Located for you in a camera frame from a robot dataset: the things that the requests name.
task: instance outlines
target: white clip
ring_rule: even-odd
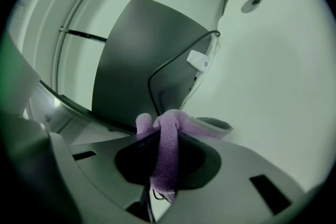
[[[205,72],[209,66],[209,57],[196,50],[191,50],[187,62],[200,72]]]

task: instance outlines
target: purple towel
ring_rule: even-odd
[[[232,127],[212,118],[195,119],[181,110],[169,110],[159,116],[154,124],[149,114],[141,114],[136,119],[137,137],[144,138],[150,133],[161,130],[156,167],[151,175],[151,187],[172,202],[179,171],[178,131],[222,139]]]

